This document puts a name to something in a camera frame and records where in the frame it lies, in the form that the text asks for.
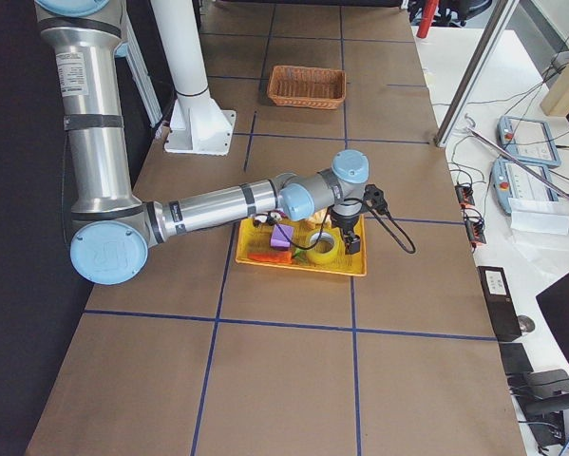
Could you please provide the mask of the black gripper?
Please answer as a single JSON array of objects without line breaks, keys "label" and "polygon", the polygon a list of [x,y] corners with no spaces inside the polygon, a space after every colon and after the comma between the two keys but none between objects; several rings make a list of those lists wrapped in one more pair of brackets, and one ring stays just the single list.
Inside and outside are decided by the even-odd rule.
[{"label": "black gripper", "polygon": [[354,228],[359,218],[360,215],[358,213],[345,215],[332,210],[332,227],[340,230],[341,237],[345,242],[347,255],[358,254],[361,250],[362,239],[354,233]]}]

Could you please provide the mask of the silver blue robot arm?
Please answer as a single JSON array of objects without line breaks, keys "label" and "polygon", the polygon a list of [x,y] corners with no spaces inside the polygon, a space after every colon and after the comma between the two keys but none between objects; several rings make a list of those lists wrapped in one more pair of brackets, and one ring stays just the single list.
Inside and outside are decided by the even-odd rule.
[{"label": "silver blue robot arm", "polygon": [[125,282],[142,269],[151,247],[171,237],[274,210],[292,221],[328,210],[346,253],[360,250],[354,228],[364,210],[369,162],[356,150],[337,153],[329,168],[306,178],[285,173],[165,204],[138,199],[115,68],[125,2],[39,1],[35,8],[58,68],[78,193],[69,253],[81,276],[104,285]]}]

